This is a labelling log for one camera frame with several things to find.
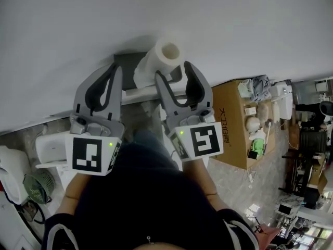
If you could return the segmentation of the green cloth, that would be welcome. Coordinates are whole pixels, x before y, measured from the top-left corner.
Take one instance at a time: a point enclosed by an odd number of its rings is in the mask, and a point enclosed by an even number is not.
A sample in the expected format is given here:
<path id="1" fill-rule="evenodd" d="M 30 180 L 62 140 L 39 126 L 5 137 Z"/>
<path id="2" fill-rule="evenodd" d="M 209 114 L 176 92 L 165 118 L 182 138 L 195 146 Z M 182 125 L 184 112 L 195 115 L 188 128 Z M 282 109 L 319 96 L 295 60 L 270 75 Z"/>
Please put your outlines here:
<path id="1" fill-rule="evenodd" d="M 254 139 L 252 141 L 251 150 L 254 152 L 263 152 L 265 149 L 265 139 Z"/>

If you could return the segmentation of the person's left forearm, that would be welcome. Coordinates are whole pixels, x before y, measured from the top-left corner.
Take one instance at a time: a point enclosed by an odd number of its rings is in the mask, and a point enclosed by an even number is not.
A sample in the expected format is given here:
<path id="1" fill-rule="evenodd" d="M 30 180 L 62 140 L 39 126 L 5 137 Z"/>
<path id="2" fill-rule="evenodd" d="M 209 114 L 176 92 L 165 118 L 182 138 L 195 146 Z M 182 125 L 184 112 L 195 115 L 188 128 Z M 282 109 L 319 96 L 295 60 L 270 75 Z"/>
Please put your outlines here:
<path id="1" fill-rule="evenodd" d="M 65 195 L 61 201 L 56 214 L 74 215 L 82 192 L 89 183 L 91 175 L 77 173 L 66 188 Z"/>

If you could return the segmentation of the brown furry ball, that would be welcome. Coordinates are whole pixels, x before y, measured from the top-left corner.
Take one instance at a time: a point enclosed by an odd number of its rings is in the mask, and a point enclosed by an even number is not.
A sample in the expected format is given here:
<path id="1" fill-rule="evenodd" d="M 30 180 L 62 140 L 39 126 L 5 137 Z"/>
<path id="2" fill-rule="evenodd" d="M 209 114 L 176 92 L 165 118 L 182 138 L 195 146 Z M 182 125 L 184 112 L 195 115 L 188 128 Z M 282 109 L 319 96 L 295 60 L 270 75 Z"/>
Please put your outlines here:
<path id="1" fill-rule="evenodd" d="M 269 117 L 269 108 L 266 104 L 259 104 L 257 107 L 256 117 L 259 119 L 260 123 L 264 123 Z"/>

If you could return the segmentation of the pale tissue pack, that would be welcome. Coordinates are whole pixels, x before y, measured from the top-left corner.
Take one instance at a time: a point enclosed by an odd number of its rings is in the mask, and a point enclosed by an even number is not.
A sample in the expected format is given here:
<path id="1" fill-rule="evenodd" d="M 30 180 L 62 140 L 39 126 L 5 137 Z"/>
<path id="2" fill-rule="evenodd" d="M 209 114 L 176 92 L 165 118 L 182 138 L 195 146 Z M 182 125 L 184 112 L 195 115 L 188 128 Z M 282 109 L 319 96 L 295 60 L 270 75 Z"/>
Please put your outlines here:
<path id="1" fill-rule="evenodd" d="M 251 98 L 253 95 L 253 83 L 251 79 L 246 79 L 238 84 L 238 92 L 242 98 Z"/>

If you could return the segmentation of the person's dark shirt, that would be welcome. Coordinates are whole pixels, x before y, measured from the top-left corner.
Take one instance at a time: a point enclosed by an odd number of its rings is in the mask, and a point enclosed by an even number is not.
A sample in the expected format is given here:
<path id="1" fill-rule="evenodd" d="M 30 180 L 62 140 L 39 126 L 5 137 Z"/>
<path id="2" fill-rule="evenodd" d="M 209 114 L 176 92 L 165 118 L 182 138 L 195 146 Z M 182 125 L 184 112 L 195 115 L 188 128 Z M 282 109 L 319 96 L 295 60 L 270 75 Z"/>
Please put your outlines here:
<path id="1" fill-rule="evenodd" d="M 216 211 L 201 187 L 162 154 L 130 143 L 112 171 L 91 176 L 74 215 L 45 222 L 42 250 L 259 250 L 244 219 Z"/>

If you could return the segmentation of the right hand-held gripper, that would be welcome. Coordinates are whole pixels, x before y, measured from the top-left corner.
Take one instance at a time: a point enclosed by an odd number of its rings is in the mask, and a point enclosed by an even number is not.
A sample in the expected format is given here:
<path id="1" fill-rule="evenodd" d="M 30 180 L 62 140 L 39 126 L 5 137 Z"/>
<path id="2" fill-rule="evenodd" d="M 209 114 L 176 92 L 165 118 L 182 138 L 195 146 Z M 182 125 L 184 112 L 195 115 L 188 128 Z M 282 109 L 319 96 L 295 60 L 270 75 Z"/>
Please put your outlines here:
<path id="1" fill-rule="evenodd" d="M 198 105 L 211 107 L 212 88 L 202 72 L 189 61 L 184 62 L 187 84 L 184 104 L 180 104 L 166 77 L 157 71 L 155 84 L 163 109 L 168 118 L 167 137 L 182 162 L 203 159 L 223 153 L 222 126 L 215 121 L 214 110 L 202 110 L 195 114 Z"/>

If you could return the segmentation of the dark metal rack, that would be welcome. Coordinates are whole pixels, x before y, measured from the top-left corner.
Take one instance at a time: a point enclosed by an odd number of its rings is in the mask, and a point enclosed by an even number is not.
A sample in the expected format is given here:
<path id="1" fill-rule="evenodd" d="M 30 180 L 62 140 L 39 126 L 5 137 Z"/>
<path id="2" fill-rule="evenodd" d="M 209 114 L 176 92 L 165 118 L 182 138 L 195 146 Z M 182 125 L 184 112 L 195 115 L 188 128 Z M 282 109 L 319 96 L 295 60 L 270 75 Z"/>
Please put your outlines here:
<path id="1" fill-rule="evenodd" d="M 326 162 L 326 132 L 301 130 L 297 125 L 288 131 L 289 149 L 282 155 L 286 160 L 286 178 L 278 189 L 304 197 L 309 188 L 321 189 L 320 180 Z"/>

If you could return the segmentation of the person's leg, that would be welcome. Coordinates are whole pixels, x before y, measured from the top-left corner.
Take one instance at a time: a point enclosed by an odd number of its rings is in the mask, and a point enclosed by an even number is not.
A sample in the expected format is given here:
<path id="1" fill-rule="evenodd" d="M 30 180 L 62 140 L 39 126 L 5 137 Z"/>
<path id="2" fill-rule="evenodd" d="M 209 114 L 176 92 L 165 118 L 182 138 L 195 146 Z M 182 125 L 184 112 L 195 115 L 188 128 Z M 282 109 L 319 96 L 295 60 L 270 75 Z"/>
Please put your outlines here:
<path id="1" fill-rule="evenodd" d="M 159 138 L 149 130 L 137 130 L 133 134 L 133 143 L 157 152 L 166 150 L 164 144 L 159 140 Z"/>

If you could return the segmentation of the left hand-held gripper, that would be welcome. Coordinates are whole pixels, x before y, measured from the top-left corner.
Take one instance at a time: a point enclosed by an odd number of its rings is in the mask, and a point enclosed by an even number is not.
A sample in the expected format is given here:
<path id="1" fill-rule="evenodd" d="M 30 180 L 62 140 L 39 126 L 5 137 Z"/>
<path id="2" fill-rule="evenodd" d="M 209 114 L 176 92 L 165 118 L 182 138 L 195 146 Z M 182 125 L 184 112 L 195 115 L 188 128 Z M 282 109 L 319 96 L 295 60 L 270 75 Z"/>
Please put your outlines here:
<path id="1" fill-rule="evenodd" d="M 70 133 L 65 135 L 69 170 L 93 176 L 112 171 L 125 130 L 119 122 L 121 101 L 122 69 L 116 63 L 94 71 L 80 84 Z"/>

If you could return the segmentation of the white crumpled tissue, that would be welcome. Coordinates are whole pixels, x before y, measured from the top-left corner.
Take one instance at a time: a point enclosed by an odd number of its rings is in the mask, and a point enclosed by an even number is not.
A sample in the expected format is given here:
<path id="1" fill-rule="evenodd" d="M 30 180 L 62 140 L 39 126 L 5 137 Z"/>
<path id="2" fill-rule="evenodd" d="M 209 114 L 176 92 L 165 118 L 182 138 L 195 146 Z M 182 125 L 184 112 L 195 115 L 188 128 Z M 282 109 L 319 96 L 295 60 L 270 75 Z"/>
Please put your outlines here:
<path id="1" fill-rule="evenodd" d="M 263 129 L 250 133 L 249 140 L 254 141 L 256 139 L 266 139 L 266 133 L 263 131 Z"/>

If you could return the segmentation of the white toilet paper roll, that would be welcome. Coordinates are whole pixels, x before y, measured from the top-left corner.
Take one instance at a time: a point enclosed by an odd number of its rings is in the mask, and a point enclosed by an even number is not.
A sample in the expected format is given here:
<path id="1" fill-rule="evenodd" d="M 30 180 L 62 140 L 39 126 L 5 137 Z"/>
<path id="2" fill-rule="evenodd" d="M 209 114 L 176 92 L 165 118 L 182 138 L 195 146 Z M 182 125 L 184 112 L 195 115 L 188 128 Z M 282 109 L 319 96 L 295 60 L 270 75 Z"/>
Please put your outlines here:
<path id="1" fill-rule="evenodd" d="M 134 83 L 138 89 L 154 85 L 157 71 L 171 81 L 171 72 L 183 61 L 184 51 L 180 43 L 172 37 L 162 37 L 135 68 Z"/>

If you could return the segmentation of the green mesh basket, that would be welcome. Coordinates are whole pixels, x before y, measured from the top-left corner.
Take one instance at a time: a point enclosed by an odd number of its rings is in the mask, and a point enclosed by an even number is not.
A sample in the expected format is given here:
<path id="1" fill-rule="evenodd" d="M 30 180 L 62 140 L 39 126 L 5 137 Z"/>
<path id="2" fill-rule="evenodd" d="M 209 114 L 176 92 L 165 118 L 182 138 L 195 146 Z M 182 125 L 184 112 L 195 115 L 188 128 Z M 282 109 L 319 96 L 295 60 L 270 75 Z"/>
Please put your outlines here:
<path id="1" fill-rule="evenodd" d="M 47 170 L 42 169 L 26 174 L 23 185 L 29 198 L 34 202 L 45 205 L 52 201 L 55 180 Z"/>

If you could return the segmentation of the grey cloth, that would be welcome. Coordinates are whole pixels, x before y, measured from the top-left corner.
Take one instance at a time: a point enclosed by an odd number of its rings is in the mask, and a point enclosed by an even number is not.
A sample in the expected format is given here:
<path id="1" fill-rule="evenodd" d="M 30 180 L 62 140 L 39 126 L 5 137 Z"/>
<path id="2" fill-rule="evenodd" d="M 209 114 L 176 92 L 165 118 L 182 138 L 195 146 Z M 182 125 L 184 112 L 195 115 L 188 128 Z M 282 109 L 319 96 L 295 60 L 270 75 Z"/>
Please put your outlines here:
<path id="1" fill-rule="evenodd" d="M 271 98 L 271 83 L 267 75 L 256 76 L 251 79 L 253 91 L 251 94 L 252 102 L 265 101 Z"/>

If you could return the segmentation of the person's right forearm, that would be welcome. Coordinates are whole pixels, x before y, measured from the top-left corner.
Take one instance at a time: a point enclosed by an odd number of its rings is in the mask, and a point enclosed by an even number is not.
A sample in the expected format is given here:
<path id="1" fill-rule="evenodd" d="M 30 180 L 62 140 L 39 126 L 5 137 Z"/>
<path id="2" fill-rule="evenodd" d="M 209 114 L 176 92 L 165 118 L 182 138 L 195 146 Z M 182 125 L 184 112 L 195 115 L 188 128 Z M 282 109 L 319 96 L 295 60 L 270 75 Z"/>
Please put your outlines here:
<path id="1" fill-rule="evenodd" d="M 219 197 L 216 185 L 210 177 L 202 159 L 183 162 L 182 168 L 183 173 L 201 187 L 206 198 L 216 211 L 225 208 L 225 204 Z"/>

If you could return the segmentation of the brown cardboard box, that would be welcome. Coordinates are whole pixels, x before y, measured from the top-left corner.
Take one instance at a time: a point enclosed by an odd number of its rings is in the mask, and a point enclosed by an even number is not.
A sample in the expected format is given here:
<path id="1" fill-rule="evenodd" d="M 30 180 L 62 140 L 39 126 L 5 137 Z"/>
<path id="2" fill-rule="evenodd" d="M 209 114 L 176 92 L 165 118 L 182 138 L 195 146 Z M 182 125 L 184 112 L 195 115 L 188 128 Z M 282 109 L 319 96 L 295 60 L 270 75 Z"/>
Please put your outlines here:
<path id="1" fill-rule="evenodd" d="M 214 159 L 240 169 L 247 170 L 263 160 L 275 150 L 275 128 L 272 125 L 265 155 L 256 160 L 247 157 L 251 150 L 252 141 L 249 140 L 250 133 L 246 129 L 248 116 L 245 108 L 266 104 L 269 108 L 268 119 L 273 118 L 271 101 L 265 100 L 252 103 L 249 98 L 242 98 L 238 92 L 238 84 L 241 80 L 233 80 L 222 83 L 212 88 L 214 116 L 222 125 L 223 153 L 214 156 Z M 261 124 L 263 131 L 267 133 L 266 124 Z"/>

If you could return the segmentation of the white round ball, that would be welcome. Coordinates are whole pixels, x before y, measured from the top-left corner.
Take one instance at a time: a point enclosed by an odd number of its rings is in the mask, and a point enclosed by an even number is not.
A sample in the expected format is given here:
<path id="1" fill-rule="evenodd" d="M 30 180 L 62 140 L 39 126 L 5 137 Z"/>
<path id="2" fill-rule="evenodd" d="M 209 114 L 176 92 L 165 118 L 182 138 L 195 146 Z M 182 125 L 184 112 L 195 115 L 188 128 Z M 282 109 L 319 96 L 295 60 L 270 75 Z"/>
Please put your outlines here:
<path id="1" fill-rule="evenodd" d="M 246 129 L 249 133 L 257 132 L 261 128 L 262 128 L 262 126 L 261 126 L 259 118 L 253 117 L 253 116 L 247 118 Z"/>

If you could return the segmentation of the white-handled brush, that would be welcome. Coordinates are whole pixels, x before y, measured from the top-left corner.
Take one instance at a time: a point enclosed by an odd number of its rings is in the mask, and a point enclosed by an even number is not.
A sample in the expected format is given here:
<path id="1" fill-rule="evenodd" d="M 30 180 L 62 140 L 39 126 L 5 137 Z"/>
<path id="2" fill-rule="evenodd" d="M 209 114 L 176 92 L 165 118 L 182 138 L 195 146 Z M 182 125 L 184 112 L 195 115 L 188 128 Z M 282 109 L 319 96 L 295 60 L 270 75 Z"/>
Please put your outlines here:
<path id="1" fill-rule="evenodd" d="M 271 127 L 272 127 L 272 123 L 273 123 L 272 119 L 268 119 L 267 122 L 265 123 L 266 127 L 267 127 L 267 133 L 266 133 L 266 138 L 265 138 L 265 145 L 264 145 L 263 155 L 265 155 L 265 153 L 266 153 L 266 149 L 267 149 L 267 144 L 268 144 L 268 140 L 269 140 L 269 135 L 270 135 L 270 130 L 271 130 Z"/>

